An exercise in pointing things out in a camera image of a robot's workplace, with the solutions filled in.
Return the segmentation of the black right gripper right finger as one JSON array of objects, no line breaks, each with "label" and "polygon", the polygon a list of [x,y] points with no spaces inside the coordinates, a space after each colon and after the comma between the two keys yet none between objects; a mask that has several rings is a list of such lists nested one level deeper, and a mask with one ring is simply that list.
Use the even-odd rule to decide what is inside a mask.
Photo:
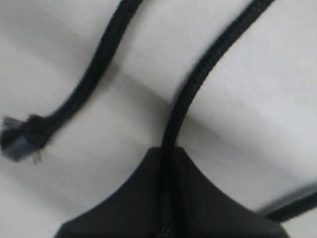
[{"label": "black right gripper right finger", "polygon": [[277,222],[250,211],[218,189],[182,147],[170,160],[177,238],[286,238]]}]

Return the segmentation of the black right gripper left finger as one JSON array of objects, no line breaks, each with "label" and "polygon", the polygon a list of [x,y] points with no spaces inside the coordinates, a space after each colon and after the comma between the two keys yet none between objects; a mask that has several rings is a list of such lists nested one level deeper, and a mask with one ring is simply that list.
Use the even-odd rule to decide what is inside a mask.
[{"label": "black right gripper left finger", "polygon": [[163,238],[160,149],[149,149],[128,180],[109,198],[65,222],[57,238]]}]

